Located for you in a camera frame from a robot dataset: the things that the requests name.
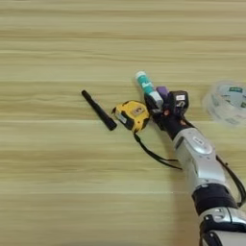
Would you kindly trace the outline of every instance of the black pen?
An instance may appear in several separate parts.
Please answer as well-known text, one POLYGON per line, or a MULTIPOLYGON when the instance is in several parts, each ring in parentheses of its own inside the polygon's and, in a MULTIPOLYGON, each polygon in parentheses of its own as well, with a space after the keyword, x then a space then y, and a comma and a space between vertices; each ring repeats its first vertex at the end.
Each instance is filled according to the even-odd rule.
POLYGON ((82 95, 86 98, 88 103, 92 106, 92 108, 96 111, 101 120, 105 123, 105 125, 109 128, 110 131, 114 130, 117 127, 117 124, 110 118, 106 112, 91 98, 86 90, 83 90, 82 95))

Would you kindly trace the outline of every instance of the tape measure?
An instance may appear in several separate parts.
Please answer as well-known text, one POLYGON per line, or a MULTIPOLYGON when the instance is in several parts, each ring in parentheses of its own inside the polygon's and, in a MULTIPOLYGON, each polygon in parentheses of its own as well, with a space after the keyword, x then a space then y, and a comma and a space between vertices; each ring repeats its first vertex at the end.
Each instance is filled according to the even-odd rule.
POLYGON ((117 105, 112 113, 116 118, 133 133, 144 129, 150 119, 146 106, 137 101, 128 101, 117 105))

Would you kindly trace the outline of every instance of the black cable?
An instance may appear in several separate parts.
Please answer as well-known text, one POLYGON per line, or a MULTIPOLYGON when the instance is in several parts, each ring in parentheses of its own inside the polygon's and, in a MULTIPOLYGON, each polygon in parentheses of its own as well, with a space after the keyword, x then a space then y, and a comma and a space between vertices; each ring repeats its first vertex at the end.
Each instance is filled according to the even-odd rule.
POLYGON ((216 159, 220 162, 220 164, 227 170, 227 172, 232 177, 234 184, 237 187, 237 190, 239 191, 241 197, 241 201, 237 203, 237 205, 241 208, 246 202, 246 190, 243 183, 238 179, 238 177, 235 175, 235 173, 232 171, 232 169, 228 166, 227 163, 222 161, 219 156, 216 156, 216 159))
POLYGON ((178 160, 174 160, 174 159, 165 159, 157 154, 155 154, 154 152, 152 152, 151 150, 149 150, 141 141, 141 138, 136 134, 134 133, 134 137, 135 137, 135 141, 139 143, 139 145, 141 146, 141 148, 144 150, 144 152, 146 154, 148 154, 150 157, 152 157, 153 159, 155 159, 156 161, 158 161, 159 163, 161 164, 164 164, 168 167, 171 167, 171 168, 175 168, 175 169, 178 169, 178 170, 182 170, 181 167, 179 166, 175 166, 175 165, 172 165, 170 163, 168 163, 167 161, 178 161, 178 160))

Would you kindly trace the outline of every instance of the clear tape roll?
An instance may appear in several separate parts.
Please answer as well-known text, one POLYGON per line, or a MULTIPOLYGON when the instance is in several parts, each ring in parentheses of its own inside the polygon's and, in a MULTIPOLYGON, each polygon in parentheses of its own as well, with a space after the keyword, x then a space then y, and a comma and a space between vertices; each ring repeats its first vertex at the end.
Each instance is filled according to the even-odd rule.
POLYGON ((215 84, 203 100, 211 117, 230 126, 246 126, 246 86, 233 82, 215 84))

